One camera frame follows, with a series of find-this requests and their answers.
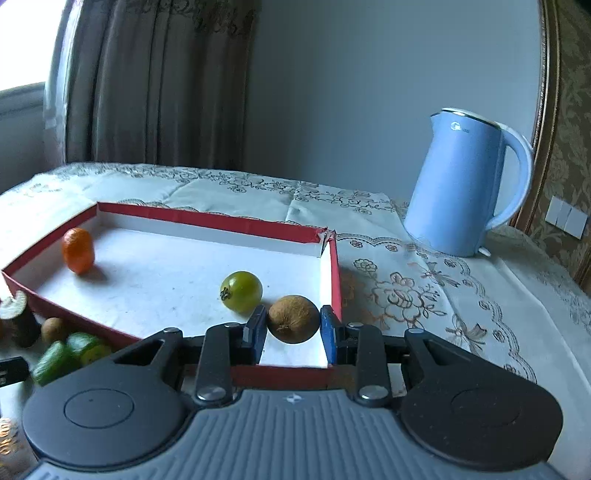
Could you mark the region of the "green cut cucumber piece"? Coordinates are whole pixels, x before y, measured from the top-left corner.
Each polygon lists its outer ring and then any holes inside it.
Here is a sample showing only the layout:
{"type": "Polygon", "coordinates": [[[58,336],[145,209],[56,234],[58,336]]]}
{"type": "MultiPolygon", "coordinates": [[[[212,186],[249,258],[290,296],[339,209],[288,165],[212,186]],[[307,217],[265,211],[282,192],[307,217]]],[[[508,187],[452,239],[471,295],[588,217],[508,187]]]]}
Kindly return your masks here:
{"type": "Polygon", "coordinates": [[[100,338],[84,332],[72,333],[66,344],[81,366],[92,364],[112,353],[111,348],[100,338]]]}

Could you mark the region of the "orange mandarin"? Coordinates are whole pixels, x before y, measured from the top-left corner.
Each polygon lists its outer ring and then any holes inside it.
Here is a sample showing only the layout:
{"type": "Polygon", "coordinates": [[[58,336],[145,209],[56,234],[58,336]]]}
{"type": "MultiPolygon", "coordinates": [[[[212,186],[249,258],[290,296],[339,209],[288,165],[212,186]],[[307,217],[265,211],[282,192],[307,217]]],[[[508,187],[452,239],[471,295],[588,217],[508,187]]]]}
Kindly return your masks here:
{"type": "Polygon", "coordinates": [[[77,275],[86,273],[94,264],[93,238],[85,229],[69,229],[62,237],[61,251],[65,265],[77,275]]]}

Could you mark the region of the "dark sugarcane piece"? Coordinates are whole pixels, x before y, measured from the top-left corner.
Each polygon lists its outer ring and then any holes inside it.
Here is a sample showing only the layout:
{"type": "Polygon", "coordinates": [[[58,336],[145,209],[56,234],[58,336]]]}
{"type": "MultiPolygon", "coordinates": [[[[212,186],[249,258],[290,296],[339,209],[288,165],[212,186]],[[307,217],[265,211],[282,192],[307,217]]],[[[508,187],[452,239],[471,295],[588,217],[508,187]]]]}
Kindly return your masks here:
{"type": "Polygon", "coordinates": [[[21,348],[35,344],[41,333],[41,326],[28,305],[28,297],[22,290],[1,301],[1,319],[12,328],[12,338],[21,348]]]}

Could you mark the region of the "white embroidered tablecloth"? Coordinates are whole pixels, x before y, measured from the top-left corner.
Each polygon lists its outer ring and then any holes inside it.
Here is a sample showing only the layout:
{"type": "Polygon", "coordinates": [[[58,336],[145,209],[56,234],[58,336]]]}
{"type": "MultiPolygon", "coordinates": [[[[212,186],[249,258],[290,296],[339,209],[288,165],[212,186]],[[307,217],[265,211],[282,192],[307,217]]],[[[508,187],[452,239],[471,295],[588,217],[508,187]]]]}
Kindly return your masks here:
{"type": "Polygon", "coordinates": [[[342,313],[388,334],[425,328],[548,389],[564,413],[551,462],[590,475],[590,300],[568,272],[511,227],[491,232],[490,257],[460,259],[416,245],[405,206],[383,194],[250,173],[76,163],[1,196],[10,262],[98,201],[327,227],[338,234],[342,313]]]}

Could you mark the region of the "brown curtain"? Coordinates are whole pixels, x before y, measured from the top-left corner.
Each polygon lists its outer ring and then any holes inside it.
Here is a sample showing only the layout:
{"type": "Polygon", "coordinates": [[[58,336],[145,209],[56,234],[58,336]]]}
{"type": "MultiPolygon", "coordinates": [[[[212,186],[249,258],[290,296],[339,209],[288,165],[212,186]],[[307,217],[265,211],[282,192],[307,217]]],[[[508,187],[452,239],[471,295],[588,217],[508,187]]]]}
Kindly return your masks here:
{"type": "Polygon", "coordinates": [[[69,1],[44,91],[49,168],[238,170],[256,1],[69,1]]]}

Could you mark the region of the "gold framed headboard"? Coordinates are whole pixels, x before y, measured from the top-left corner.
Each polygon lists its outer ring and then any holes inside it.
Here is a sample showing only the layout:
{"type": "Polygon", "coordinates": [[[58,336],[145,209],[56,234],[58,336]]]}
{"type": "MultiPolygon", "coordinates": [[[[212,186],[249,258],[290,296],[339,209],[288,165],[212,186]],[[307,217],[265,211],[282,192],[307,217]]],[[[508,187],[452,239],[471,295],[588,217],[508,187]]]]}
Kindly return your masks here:
{"type": "Polygon", "coordinates": [[[590,290],[590,227],[580,239],[547,223],[553,197],[590,213],[590,3],[542,1],[541,86],[530,193],[510,224],[590,290]]]}

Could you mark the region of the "white wall switch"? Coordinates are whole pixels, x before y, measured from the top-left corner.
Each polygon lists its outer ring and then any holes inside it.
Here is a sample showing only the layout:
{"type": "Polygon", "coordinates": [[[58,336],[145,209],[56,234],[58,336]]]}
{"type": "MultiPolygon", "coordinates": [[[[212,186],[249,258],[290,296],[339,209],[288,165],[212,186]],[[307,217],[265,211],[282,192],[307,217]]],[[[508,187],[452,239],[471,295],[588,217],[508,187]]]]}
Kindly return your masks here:
{"type": "Polygon", "coordinates": [[[583,211],[556,196],[551,198],[545,216],[545,221],[548,224],[578,240],[581,240],[583,238],[587,220],[588,215],[583,211]]]}

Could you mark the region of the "window frame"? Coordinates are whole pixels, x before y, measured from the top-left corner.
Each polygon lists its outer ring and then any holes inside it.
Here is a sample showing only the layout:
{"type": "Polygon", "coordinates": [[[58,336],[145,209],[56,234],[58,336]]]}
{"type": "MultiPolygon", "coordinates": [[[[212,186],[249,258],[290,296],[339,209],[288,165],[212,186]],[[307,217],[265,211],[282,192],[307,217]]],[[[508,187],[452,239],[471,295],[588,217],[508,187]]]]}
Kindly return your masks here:
{"type": "Polygon", "coordinates": [[[43,107],[45,84],[35,83],[0,92],[0,114],[7,115],[43,107]]]}

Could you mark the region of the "brown longan on table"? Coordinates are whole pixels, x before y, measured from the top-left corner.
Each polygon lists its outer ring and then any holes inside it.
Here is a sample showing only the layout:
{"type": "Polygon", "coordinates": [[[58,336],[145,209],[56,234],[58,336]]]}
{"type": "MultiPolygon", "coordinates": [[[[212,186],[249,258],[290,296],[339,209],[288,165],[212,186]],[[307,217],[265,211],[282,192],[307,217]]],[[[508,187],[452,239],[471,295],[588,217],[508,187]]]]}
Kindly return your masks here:
{"type": "Polygon", "coordinates": [[[64,321],[58,317],[46,319],[41,325],[41,337],[47,345],[56,341],[64,341],[67,338],[67,328],[64,321]]]}

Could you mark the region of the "green tomato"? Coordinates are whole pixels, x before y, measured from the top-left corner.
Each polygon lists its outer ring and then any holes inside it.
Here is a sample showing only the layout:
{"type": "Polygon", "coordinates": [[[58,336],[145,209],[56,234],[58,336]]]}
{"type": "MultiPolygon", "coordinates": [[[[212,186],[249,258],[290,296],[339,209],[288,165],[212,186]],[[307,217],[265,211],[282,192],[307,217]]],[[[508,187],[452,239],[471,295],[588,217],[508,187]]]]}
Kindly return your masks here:
{"type": "Polygon", "coordinates": [[[236,271],[222,281],[219,297],[229,310],[238,314],[247,314],[259,305],[263,297],[263,285],[256,275],[246,271],[236,271]]]}

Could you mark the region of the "brown longan fruit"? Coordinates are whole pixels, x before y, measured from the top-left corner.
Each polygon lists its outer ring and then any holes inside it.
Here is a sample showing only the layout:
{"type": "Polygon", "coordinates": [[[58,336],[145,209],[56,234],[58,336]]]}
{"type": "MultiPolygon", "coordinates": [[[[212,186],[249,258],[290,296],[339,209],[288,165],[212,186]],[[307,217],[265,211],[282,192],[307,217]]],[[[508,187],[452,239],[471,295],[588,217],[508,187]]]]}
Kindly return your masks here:
{"type": "Polygon", "coordinates": [[[274,337],[287,344],[308,341],[321,325],[318,308],[301,295],[287,295],[270,306],[267,329],[274,337]]]}

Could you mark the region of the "light blue electric kettle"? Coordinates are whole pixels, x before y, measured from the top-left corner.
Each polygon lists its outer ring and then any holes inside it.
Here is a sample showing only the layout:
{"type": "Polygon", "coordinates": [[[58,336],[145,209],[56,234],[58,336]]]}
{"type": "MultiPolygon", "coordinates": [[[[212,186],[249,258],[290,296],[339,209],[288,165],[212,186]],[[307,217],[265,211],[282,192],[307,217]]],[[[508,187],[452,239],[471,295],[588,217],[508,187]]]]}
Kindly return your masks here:
{"type": "Polygon", "coordinates": [[[513,128],[476,113],[443,108],[431,116],[433,137],[404,227],[417,242],[439,252],[486,255],[486,235],[510,220],[531,186],[533,149],[513,128]],[[506,151],[519,162],[517,190],[495,212],[506,151]]]}

